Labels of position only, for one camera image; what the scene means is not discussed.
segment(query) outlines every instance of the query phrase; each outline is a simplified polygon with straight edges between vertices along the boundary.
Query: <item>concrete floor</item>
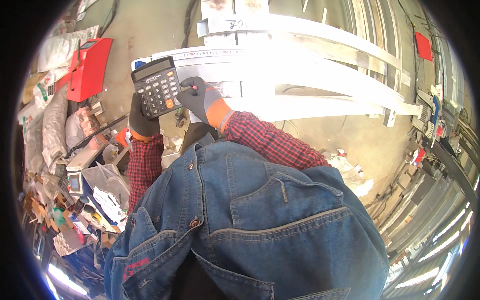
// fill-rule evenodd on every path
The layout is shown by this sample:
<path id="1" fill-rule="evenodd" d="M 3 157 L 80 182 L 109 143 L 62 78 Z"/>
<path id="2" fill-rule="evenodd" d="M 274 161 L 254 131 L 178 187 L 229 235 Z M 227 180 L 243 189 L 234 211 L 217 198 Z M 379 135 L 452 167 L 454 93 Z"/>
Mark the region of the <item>concrete floor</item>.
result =
<path id="1" fill-rule="evenodd" d="M 113 0 L 100 0 L 90 7 L 76 30 L 94 25 L 102 25 Z M 184 39 L 184 18 L 189 0 L 137 0 L 120 1 L 117 15 L 103 37 L 113 38 L 114 42 L 108 59 L 104 84 L 108 91 L 103 92 L 106 112 L 102 121 L 111 121 L 130 110 L 131 95 L 134 92 L 130 77 L 130 63 L 153 53 L 178 49 Z M 413 103 L 414 95 L 414 53 L 411 26 L 397 1 L 392 1 L 396 11 L 402 43 L 403 68 L 412 77 L 411 87 L 402 85 L 401 95 L 406 103 Z M 413 16 L 424 17 L 423 10 L 415 0 L 404 0 L 402 4 Z M 270 12 L 321 22 L 323 8 L 328 9 L 326 23 L 344 27 L 345 17 L 338 1 L 311 1 L 307 11 L 302 13 L 299 0 L 272 0 Z M 201 20 L 200 8 L 194 15 L 189 47 L 203 46 L 203 39 L 196 37 L 195 24 Z M 427 35 L 422 25 L 417 30 Z M 434 83 L 433 63 L 418 59 L 418 88 L 426 91 Z M 173 113 L 160 119 L 165 135 L 183 136 L 183 130 L 175 127 Z M 393 128 L 383 126 L 383 117 L 369 119 L 366 116 L 327 117 L 294 120 L 300 132 L 300 139 L 312 147 L 334 153 L 337 148 L 348 153 L 352 165 L 363 167 L 364 178 L 374 179 L 374 187 L 367 196 L 361 197 L 364 204 L 370 203 L 393 179 L 393 173 L 403 160 L 403 152 L 408 144 L 407 132 L 411 129 L 410 117 L 397 116 Z M 295 129 L 288 123 L 285 131 L 296 136 Z"/>

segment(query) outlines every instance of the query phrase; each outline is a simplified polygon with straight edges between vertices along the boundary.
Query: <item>orange glove cuff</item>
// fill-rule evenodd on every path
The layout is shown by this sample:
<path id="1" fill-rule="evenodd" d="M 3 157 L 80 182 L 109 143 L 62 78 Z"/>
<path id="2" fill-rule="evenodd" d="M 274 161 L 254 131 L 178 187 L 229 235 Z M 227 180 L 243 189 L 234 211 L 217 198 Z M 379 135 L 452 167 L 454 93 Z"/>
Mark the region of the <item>orange glove cuff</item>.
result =
<path id="1" fill-rule="evenodd" d="M 223 125 L 223 128 L 220 128 L 221 132 L 223 132 L 228 121 L 224 121 L 224 119 L 231 110 L 232 109 L 225 103 L 223 98 L 217 99 L 206 112 L 208 123 L 215 128 L 220 128 L 220 126 Z"/>

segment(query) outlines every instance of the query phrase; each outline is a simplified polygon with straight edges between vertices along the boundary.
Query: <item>display screen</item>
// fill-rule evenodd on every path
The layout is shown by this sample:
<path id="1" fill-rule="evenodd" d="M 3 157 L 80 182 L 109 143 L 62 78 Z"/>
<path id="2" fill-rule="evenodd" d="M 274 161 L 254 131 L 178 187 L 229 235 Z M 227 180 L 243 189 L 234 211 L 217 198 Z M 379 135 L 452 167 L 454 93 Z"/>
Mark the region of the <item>display screen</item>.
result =
<path id="1" fill-rule="evenodd" d="M 93 46 L 97 41 L 86 42 L 83 46 L 80 47 L 81 50 L 88 49 Z"/>
<path id="2" fill-rule="evenodd" d="M 170 67 L 171 67 L 170 60 L 164 60 L 162 62 L 154 64 L 151 67 L 138 71 L 133 75 L 135 76 L 135 81 L 139 81 L 142 78 L 155 74 L 161 70 L 168 69 Z"/>
<path id="3" fill-rule="evenodd" d="M 70 176 L 70 187 L 72 188 L 72 191 L 79 191 L 80 190 L 80 182 L 78 176 L 76 177 L 71 177 Z"/>

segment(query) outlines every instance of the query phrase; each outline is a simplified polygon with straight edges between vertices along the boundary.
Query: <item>glove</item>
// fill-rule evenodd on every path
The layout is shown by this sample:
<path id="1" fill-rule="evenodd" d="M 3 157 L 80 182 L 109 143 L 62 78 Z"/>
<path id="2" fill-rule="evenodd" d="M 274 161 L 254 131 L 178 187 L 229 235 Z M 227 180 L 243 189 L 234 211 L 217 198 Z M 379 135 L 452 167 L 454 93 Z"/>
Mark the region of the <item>glove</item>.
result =
<path id="1" fill-rule="evenodd" d="M 179 93 L 178 101 L 203 123 L 219 128 L 223 133 L 225 125 L 235 111 L 225 103 L 220 92 L 200 77 L 187 78 L 180 86 L 192 88 Z"/>
<path id="2" fill-rule="evenodd" d="M 142 98 L 137 93 L 132 96 L 132 108 L 128 118 L 130 132 L 134 139 L 147 143 L 151 137 L 160 133 L 158 119 L 148 120 L 142 113 Z"/>

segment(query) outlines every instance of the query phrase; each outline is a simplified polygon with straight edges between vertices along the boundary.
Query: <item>denim jacket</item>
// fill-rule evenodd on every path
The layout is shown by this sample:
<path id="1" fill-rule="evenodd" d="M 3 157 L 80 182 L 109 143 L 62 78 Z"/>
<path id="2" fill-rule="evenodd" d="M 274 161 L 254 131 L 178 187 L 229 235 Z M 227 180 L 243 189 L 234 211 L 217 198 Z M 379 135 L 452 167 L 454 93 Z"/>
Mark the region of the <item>denim jacket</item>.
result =
<path id="1" fill-rule="evenodd" d="M 335 168 L 302 171 L 250 148 L 193 144 L 148 189 L 110 249 L 109 299 L 168 299 L 193 252 L 232 299 L 378 299 L 382 237 Z"/>

